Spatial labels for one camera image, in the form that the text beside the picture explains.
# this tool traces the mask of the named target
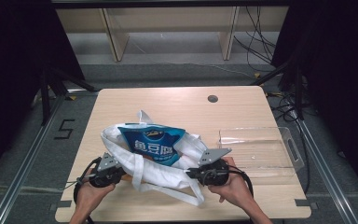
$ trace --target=black curtain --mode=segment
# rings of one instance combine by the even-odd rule
[[[323,13],[312,35],[320,38],[301,47],[305,50],[297,56],[306,60],[297,65],[308,80],[313,103],[358,175],[358,1],[330,0],[318,7],[313,11]],[[294,35],[312,19],[308,17],[307,4],[297,3],[289,12],[277,44],[274,65],[289,60],[296,52],[301,40],[292,37],[307,32],[303,30]],[[286,77],[287,80],[293,82],[294,78]]]
[[[30,112],[31,103],[40,88],[40,75],[47,66],[84,79],[53,8],[19,7],[16,2],[1,0],[0,157],[10,149]]]

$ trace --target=aluminum rail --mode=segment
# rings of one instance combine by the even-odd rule
[[[16,201],[17,196],[19,195],[19,192],[21,190],[21,185],[23,184],[27,175],[29,174],[34,164],[34,160],[39,152],[39,149],[43,145],[46,134],[50,129],[51,123],[54,120],[54,116],[56,115],[58,109],[62,105],[64,99],[65,96],[57,96],[54,106],[51,109],[51,116],[47,120],[46,124],[40,128],[33,144],[31,145],[24,161],[21,164],[19,171],[16,173],[16,176],[14,177],[10,186],[8,187],[5,196],[0,202],[0,223],[6,222],[7,216],[11,208],[13,207],[13,204]]]
[[[319,171],[319,174],[324,181],[324,184],[327,187],[334,203],[337,206],[338,212],[341,214],[343,221],[346,224],[358,223],[358,217],[355,215],[353,209],[351,208],[351,204],[345,196],[343,190],[339,186],[338,182],[333,176],[329,166],[327,165],[324,156],[310,135],[310,131],[304,120],[299,120],[299,128],[300,131],[304,134],[305,140],[310,147],[310,155],[315,162],[316,168]]]

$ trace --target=table hole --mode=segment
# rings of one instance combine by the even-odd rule
[[[215,95],[208,96],[208,101],[211,103],[216,103],[218,100],[219,100],[219,98],[217,98],[217,96],[215,96]]]

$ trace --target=white tote bag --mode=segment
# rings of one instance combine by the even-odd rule
[[[143,111],[140,111],[138,117],[140,128],[153,123]],[[172,166],[166,166],[130,152],[123,134],[118,129],[124,126],[126,124],[107,127],[102,131],[101,138],[111,156],[115,157],[124,171],[132,176],[132,185],[135,189],[141,192],[157,190],[193,205],[200,205],[204,202],[198,180],[191,179],[185,173],[185,170],[190,167],[199,167],[198,161],[203,151],[207,149],[198,136],[185,133],[173,145],[173,148],[180,154],[179,160]],[[184,188],[191,188],[195,196],[177,190]]]

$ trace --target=black cable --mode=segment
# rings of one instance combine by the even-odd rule
[[[81,186],[83,185],[84,176],[86,176],[86,173],[89,170],[89,168],[92,166],[92,164],[97,164],[98,162],[101,161],[101,159],[102,159],[101,157],[98,157],[97,159],[90,162],[89,165],[87,166],[87,168],[84,170],[83,174],[76,179],[76,182],[75,182],[76,185],[75,185],[75,189],[74,189],[74,202],[75,203],[77,202],[77,194],[78,194]],[[87,217],[87,221],[89,222],[89,224],[94,224],[94,221],[91,219],[90,216]]]
[[[251,13],[249,12],[249,8],[246,7],[246,11],[248,12],[249,18],[252,21],[252,24],[255,28],[254,33],[252,35],[250,35],[249,33],[246,32],[247,35],[249,35],[251,37],[251,41],[249,43],[249,46],[245,47],[237,38],[236,40],[245,48],[247,49],[247,53],[246,53],[246,61],[248,63],[248,65],[254,69],[255,71],[259,71],[259,72],[271,72],[271,71],[267,71],[267,70],[261,70],[261,69],[257,69],[254,68],[253,66],[251,66],[250,62],[249,62],[249,52],[253,53],[255,56],[257,56],[258,58],[260,58],[261,60],[263,60],[265,63],[271,64],[271,59],[269,57],[269,54],[272,55],[271,51],[269,50],[269,46],[266,42],[268,42],[269,44],[271,44],[269,41],[267,41],[267,39],[261,34],[261,22],[260,22],[260,7],[257,7],[257,23],[255,23],[255,20],[253,19]],[[260,39],[257,39],[255,37],[255,34],[258,33],[258,35],[260,36]],[[262,55],[261,53],[256,52],[255,50],[251,49],[253,40],[257,40],[257,41],[261,41],[264,51],[266,52],[267,56]]]
[[[240,40],[239,40],[236,36],[234,36],[234,39],[237,40],[237,42],[238,42],[244,49],[246,49],[246,50],[250,51],[251,53],[253,53],[254,56],[256,56],[256,57],[258,57],[259,59],[263,60],[265,63],[270,63],[270,62],[268,61],[268,58],[267,58],[266,56],[262,55],[261,53],[257,52],[256,50],[251,49],[251,48],[249,48],[248,46],[244,45],[242,42],[240,42]]]
[[[286,100],[288,102],[288,104],[293,108],[293,109],[296,109],[297,106],[301,106],[302,109],[308,107],[308,106],[311,106],[312,104],[311,103],[301,103],[300,105],[297,105],[295,103],[295,101],[292,99],[292,97],[296,98],[295,94],[294,93],[289,93],[289,94],[286,94],[285,96],[283,96],[283,98],[281,99],[280,101],[280,104],[282,103],[283,100]]]
[[[233,171],[233,170],[208,170],[205,173],[204,177],[202,178],[201,184],[204,185],[205,179],[208,177],[209,173],[215,173],[216,175],[219,175],[219,174],[236,174],[236,175],[240,175],[242,177],[242,179],[246,182],[246,184],[248,185],[248,189],[252,194],[252,197],[254,197],[255,195],[254,195],[254,190],[253,190],[253,184],[252,184],[252,181],[249,178],[249,176],[244,171],[240,170],[239,168],[237,168],[235,166],[229,165],[228,167],[234,168],[234,169],[236,169],[238,171]]]
[[[257,22],[255,23],[255,20],[253,19],[251,13],[249,12],[249,8],[246,7],[246,11],[248,12],[249,18],[251,19],[252,24],[253,24],[253,26],[255,28],[255,31],[254,31],[254,34],[253,34],[252,38],[253,39],[255,38],[255,33],[257,33],[260,36],[261,42],[263,44],[264,51],[267,53],[267,57],[270,60],[269,54],[272,55],[272,53],[271,53],[271,51],[269,50],[269,47],[266,44],[266,42],[269,42],[269,41],[267,41],[267,39],[263,36],[263,34],[261,32],[261,20],[260,20],[261,7],[257,7],[256,10],[257,10],[257,14],[256,14],[257,15]]]
[[[293,110],[296,110],[296,108],[294,106],[292,106],[292,104],[288,103],[288,104],[282,105],[282,102],[284,100],[286,100],[287,97],[290,97],[290,94],[288,94],[288,95],[286,94],[283,96],[283,98],[279,102],[279,106],[277,106],[277,107],[271,106],[272,111],[277,110],[277,111],[281,112],[281,114],[278,117],[275,117],[275,120],[283,118],[284,121],[291,122],[291,121],[295,121],[298,119],[298,117],[295,118],[291,115],[291,112]]]
[[[69,189],[71,186],[73,186],[75,183],[77,183],[77,181],[72,181],[72,182],[66,182],[67,184],[70,183],[70,185],[66,186],[64,189]]]

